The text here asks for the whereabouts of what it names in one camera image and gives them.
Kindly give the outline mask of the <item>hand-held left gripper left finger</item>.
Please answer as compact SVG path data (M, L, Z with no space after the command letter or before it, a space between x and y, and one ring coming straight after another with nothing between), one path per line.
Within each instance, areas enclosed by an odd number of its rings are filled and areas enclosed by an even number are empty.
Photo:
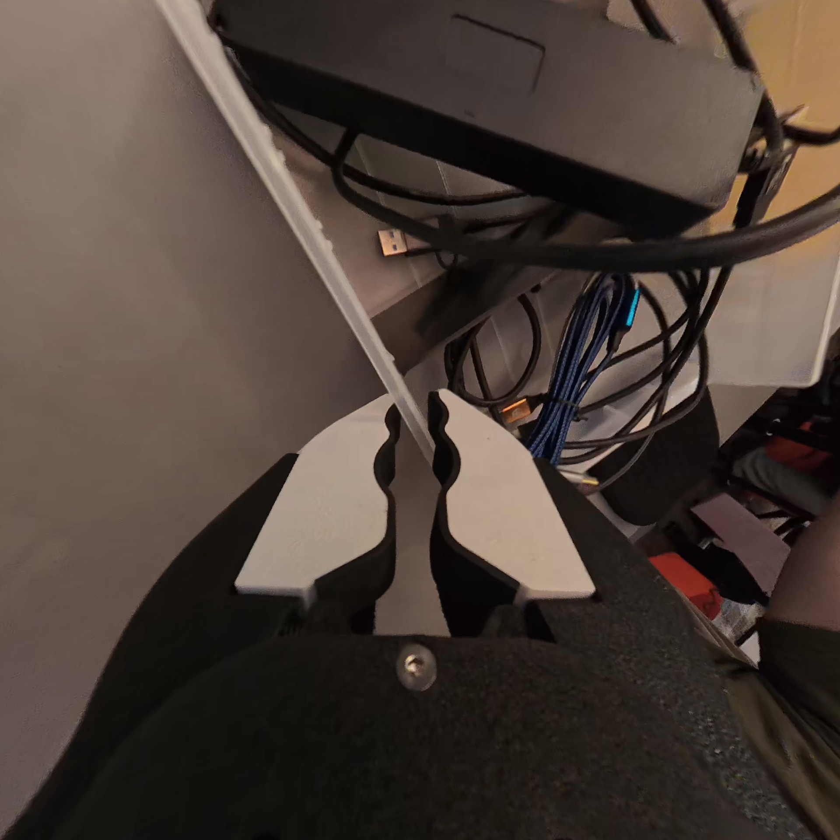
M392 525L392 478L375 472L393 456L400 414L380 396L307 442L238 573L241 595L328 597L328 577L384 548Z

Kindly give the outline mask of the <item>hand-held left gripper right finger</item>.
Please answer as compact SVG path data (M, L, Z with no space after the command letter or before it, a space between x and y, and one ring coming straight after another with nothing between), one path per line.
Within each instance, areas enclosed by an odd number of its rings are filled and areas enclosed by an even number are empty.
M517 605L583 600L595 584L537 463L501 425L446 388L427 399L440 531Z

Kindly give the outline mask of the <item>clear plastic bin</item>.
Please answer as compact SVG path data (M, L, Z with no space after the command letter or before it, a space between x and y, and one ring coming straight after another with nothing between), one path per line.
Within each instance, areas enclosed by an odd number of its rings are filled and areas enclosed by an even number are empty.
M210 2L156 2L164 20L246 153L354 337L402 413L403 425L431 459L426 394L444 384L444 345L478 321L488 372L511 379L523 363L528 294L542 324L542 358L532 382L543 388L549 353L585 275L522 269L507 280L477 282L454 295L432 255L385 257L374 219L336 192L315 161L260 114L236 78L233 59L207 23ZM708 327L710 385L767 392L813 385L838 329L838 231L795 253L734 270Z

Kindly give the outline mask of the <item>short black usb hub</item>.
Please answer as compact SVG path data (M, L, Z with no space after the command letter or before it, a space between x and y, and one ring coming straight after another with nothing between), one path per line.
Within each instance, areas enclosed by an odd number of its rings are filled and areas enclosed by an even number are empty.
M227 1L208 23L269 100L652 238L725 206L763 95L555 2Z

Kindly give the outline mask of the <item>black mesh wrist pad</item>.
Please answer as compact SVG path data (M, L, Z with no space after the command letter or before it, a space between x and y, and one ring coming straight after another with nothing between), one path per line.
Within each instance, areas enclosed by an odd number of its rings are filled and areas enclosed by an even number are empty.
M598 480L605 503L619 518L647 526L707 476L719 446L718 423L706 393L691 413L652 436L639 459L610 486L604 488L604 483L635 456L641 442L620 446L588 472Z

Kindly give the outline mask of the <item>red box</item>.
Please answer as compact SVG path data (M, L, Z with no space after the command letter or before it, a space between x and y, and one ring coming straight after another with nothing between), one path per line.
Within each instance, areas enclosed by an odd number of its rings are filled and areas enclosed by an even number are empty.
M660 553L648 560L705 617L713 620L720 615L722 598L718 588L679 554Z

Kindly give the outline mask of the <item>person's olive pants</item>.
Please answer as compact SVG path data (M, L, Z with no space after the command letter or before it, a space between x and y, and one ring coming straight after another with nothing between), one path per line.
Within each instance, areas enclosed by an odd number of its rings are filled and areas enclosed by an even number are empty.
M764 618L761 659L718 666L747 740L797 815L839 838L839 633Z

